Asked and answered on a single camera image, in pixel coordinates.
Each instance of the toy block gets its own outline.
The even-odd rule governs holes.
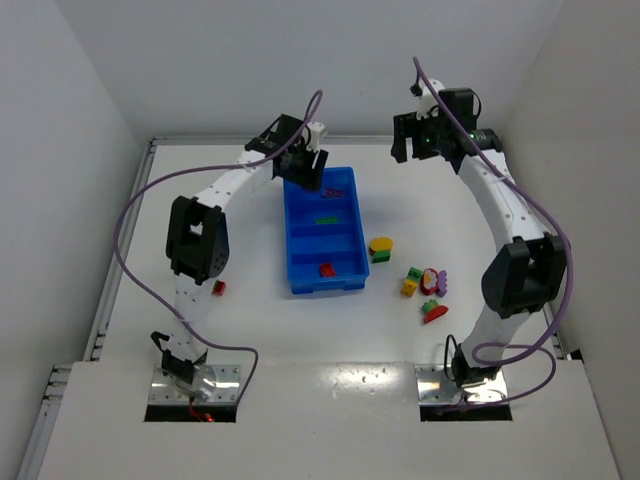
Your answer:
[[[316,225],[325,225],[327,223],[338,223],[337,217],[324,217],[316,219]]]
[[[400,293],[402,293],[402,295],[404,295],[405,297],[411,298],[417,287],[418,284],[416,282],[406,279],[404,281],[404,285],[402,286],[402,290],[400,290]]]
[[[433,268],[427,268],[420,278],[420,291],[425,295],[433,295],[438,289],[438,272]]]
[[[435,300],[429,300],[422,305],[422,313],[429,313],[434,308],[438,307],[438,302]]]
[[[409,273],[407,273],[407,279],[416,282],[416,284],[420,281],[421,276],[422,272],[414,267],[411,267]]]
[[[216,283],[213,285],[213,290],[211,293],[214,295],[221,296],[224,293],[224,289],[227,288],[227,284],[221,282],[220,280],[216,280]]]
[[[369,244],[369,254],[375,255],[377,252],[389,251],[393,248],[393,240],[389,237],[377,237]]]
[[[373,254],[372,263],[388,262],[391,258],[391,252],[389,250],[382,250]]]
[[[435,320],[436,318],[441,317],[442,315],[444,315],[448,311],[449,311],[449,308],[445,307],[444,305],[438,305],[437,307],[432,308],[424,316],[424,324],[426,325],[427,323]]]
[[[322,191],[323,198],[342,198],[344,197],[344,192],[338,188],[325,188]]]
[[[335,277],[336,271],[334,270],[333,265],[327,262],[320,265],[320,275],[322,277]]]
[[[436,295],[444,297],[447,294],[447,271],[440,270],[438,272],[438,284],[436,288]]]

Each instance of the yellow toy piece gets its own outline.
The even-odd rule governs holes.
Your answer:
[[[393,248],[393,240],[389,237],[377,237],[371,240],[369,244],[369,254],[373,255],[377,252],[391,251]]]
[[[416,282],[414,282],[413,280],[406,279],[404,281],[404,285],[402,286],[402,290],[400,290],[400,293],[405,297],[411,298],[413,297],[413,294],[415,293],[416,288],[418,288],[418,284]]]

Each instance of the metal base plate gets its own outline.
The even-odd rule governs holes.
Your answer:
[[[206,365],[215,374],[214,394],[207,401],[198,401],[200,406],[234,406],[240,385],[240,365]],[[156,366],[153,370],[148,405],[188,406],[189,393],[181,390],[175,379]]]
[[[453,382],[445,379],[443,365],[416,365],[415,369],[418,382],[418,404],[421,407],[477,405],[507,398],[507,384],[501,371],[498,372],[495,380],[486,380],[481,385],[457,388]]]

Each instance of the cable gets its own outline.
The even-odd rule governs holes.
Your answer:
[[[214,422],[215,420],[209,413],[199,414],[196,409],[193,408],[193,398],[189,399],[189,415],[197,419],[199,422]]]
[[[456,342],[456,337],[451,334],[447,335],[447,339],[444,342],[444,376],[452,382],[455,382],[455,378],[451,378],[449,376],[449,369],[447,367],[447,363],[449,363],[449,340],[453,342],[453,351],[455,352],[458,349],[458,342]]]
[[[481,344],[477,345],[473,349],[473,351],[471,352],[471,357],[476,362],[478,362],[478,363],[480,363],[482,365],[487,365],[487,366],[492,366],[492,367],[502,367],[504,365],[511,365],[513,363],[516,363],[516,362],[518,362],[520,360],[523,360],[523,359],[531,356],[537,350],[543,350],[542,349],[542,345],[544,344],[544,342],[546,342],[549,339],[549,337],[551,337],[551,335],[553,335],[553,332],[555,332],[558,329],[558,326],[560,325],[560,322],[562,321],[562,319],[566,315],[567,307],[569,306],[569,299],[571,298],[571,292],[573,291],[573,256],[571,255],[571,244],[569,243],[569,239],[568,239],[567,235],[564,233],[564,230],[562,229],[560,224],[556,221],[556,219],[553,218],[553,216],[551,216],[551,214],[542,205],[540,205],[534,198],[532,198],[521,187],[519,187],[518,185],[513,183],[511,180],[506,178],[502,174],[502,172],[500,172],[500,170],[498,170],[495,167],[495,165],[493,165],[491,163],[491,161],[487,158],[487,156],[484,154],[484,152],[478,147],[476,142],[469,136],[469,134],[464,129],[464,127],[456,119],[455,115],[451,112],[451,110],[449,110],[449,107],[447,107],[447,105],[442,101],[442,99],[440,98],[440,95],[438,95],[438,92],[433,87],[433,85],[431,85],[431,82],[427,78],[427,75],[422,70],[422,67],[420,66],[420,61],[418,60],[418,57],[413,57],[413,64],[416,67],[416,72],[422,78],[422,81],[424,82],[426,87],[429,89],[429,92],[431,92],[431,95],[433,95],[433,98],[435,98],[436,102],[438,102],[438,105],[440,106],[442,111],[447,115],[447,117],[449,117],[449,120],[451,120],[451,122],[456,127],[456,129],[464,136],[464,138],[473,147],[473,149],[475,150],[476,154],[487,165],[489,170],[491,170],[491,172],[493,172],[493,174],[495,176],[500,178],[500,180],[503,181],[511,190],[513,190],[515,193],[520,195],[520,197],[522,197],[529,205],[531,205],[533,208],[535,208],[551,224],[551,226],[557,232],[558,237],[560,238],[560,241],[562,242],[562,246],[564,247],[564,250],[565,250],[565,254],[566,254],[566,258],[567,258],[567,280],[566,280],[566,283],[565,283],[564,294],[562,296],[562,300],[560,302],[560,306],[558,307],[558,311],[556,312],[555,318],[549,324],[549,327],[542,334],[542,336],[533,345],[522,347],[522,348],[525,348],[524,352],[519,353],[518,355],[514,355],[513,357],[510,357],[510,358],[507,358],[507,359],[503,359],[503,360],[482,360],[481,358],[478,358],[478,351],[479,350],[481,350],[483,348],[486,348],[486,347],[501,346],[500,344],[481,343]]]
[[[507,348],[530,348],[531,345],[507,345]],[[497,400],[495,402],[487,402],[487,403],[478,403],[476,405],[474,404],[465,404],[465,405],[460,405],[460,402],[458,402],[458,404],[453,405],[451,407],[444,407],[442,409],[442,412],[455,412],[455,411],[460,411],[460,410],[475,410],[478,408],[485,408],[485,407],[495,407],[497,405],[502,405],[505,403],[509,403],[509,402],[513,402],[514,400],[520,400],[521,398],[524,397],[528,397],[529,395],[533,395],[534,393],[536,393],[539,390],[542,390],[544,387],[546,387],[549,382],[553,379],[553,377],[556,375],[556,369],[558,367],[558,363],[556,362],[556,358],[553,356],[553,354],[547,350],[544,347],[540,347],[538,350],[536,351],[540,351],[542,353],[544,353],[545,355],[547,355],[547,357],[549,357],[549,359],[551,360],[551,372],[549,372],[549,375],[547,376],[547,378],[544,379],[544,381],[538,385],[536,385],[535,387],[527,390],[526,392],[522,392],[519,393],[517,395],[514,395],[513,397],[507,397],[507,398],[503,398],[501,400]]]
[[[244,386],[242,387],[242,390],[240,390],[240,394],[238,395],[238,399],[236,400],[236,407],[240,405],[240,400],[242,400],[242,397],[244,396],[244,393],[247,390],[247,387],[249,386],[251,379],[253,378],[253,374],[256,371],[256,367],[258,366],[258,359],[259,359],[258,351],[255,348],[251,348],[251,347],[232,347],[228,345],[220,345],[217,343],[213,343],[207,340],[206,338],[202,337],[198,332],[196,332],[193,329],[193,327],[185,321],[184,317],[180,314],[180,312],[173,307],[173,305],[171,305],[164,298],[162,298],[160,294],[158,294],[157,292],[152,290],[150,287],[148,287],[144,282],[142,282],[142,280],[136,277],[131,270],[129,270],[129,268],[125,264],[124,259],[122,258],[122,253],[120,251],[120,233],[122,232],[122,226],[124,225],[124,220],[129,209],[136,203],[136,201],[140,197],[144,195],[146,191],[155,187],[159,183],[165,182],[174,177],[179,177],[179,176],[187,175],[190,173],[209,172],[212,170],[237,170],[237,169],[244,169],[244,168],[250,168],[250,167],[257,167],[258,165],[261,165],[263,163],[266,163],[278,157],[280,154],[286,151],[287,148],[289,148],[300,137],[300,135],[302,135],[302,132],[304,131],[305,126],[307,125],[308,122],[311,121],[311,119],[315,115],[316,110],[318,109],[318,106],[322,101],[322,95],[323,95],[322,90],[318,90],[313,94],[313,96],[309,100],[309,104],[307,105],[307,109],[304,114],[304,119],[302,121],[302,124],[300,125],[300,128],[298,128],[298,130],[291,136],[291,138],[287,140],[275,152],[255,162],[244,163],[244,164],[235,163],[235,164],[228,164],[228,165],[210,165],[207,167],[188,168],[185,170],[179,170],[177,172],[169,173],[160,178],[157,178],[153,182],[148,183],[147,185],[142,187],[140,190],[138,190],[136,193],[134,193],[133,196],[127,201],[124,208],[122,209],[122,212],[120,212],[118,219],[116,220],[116,226],[113,230],[113,252],[116,256],[116,260],[118,261],[118,264],[120,264],[120,267],[122,268],[122,271],[131,279],[133,283],[135,283],[138,287],[140,287],[142,290],[144,290],[153,298],[155,298],[164,307],[166,307],[167,310],[169,310],[178,320],[180,320],[184,328],[186,328],[187,331],[191,335],[193,335],[194,338],[196,338],[198,341],[200,341],[207,347],[215,348],[217,350],[249,352],[253,354],[254,356],[253,365],[251,366],[251,370],[249,371],[249,376],[247,377],[247,380]]]

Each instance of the white platform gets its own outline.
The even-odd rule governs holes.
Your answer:
[[[150,178],[233,162],[240,146],[160,146]],[[389,145],[329,145],[328,166],[354,168],[365,237],[394,239],[391,262],[371,265],[362,291],[305,296],[286,281],[282,186],[274,181],[228,215],[231,259],[201,333],[261,353],[236,424],[143,423],[159,354],[149,339],[172,319],[123,279],[99,363],[76,364],[41,479],[609,479],[613,459],[579,362],[513,422],[420,423],[413,363],[441,362],[443,340],[471,330],[482,305],[480,277],[495,255],[480,210],[441,159],[397,165]],[[164,256],[172,200],[219,174],[158,186],[144,198],[128,264],[173,296]],[[420,293],[399,295],[411,266],[449,273],[449,313],[421,324]],[[542,314],[519,332],[532,342]],[[210,352],[212,363],[251,355]],[[505,370],[512,393],[548,372],[544,356]]]

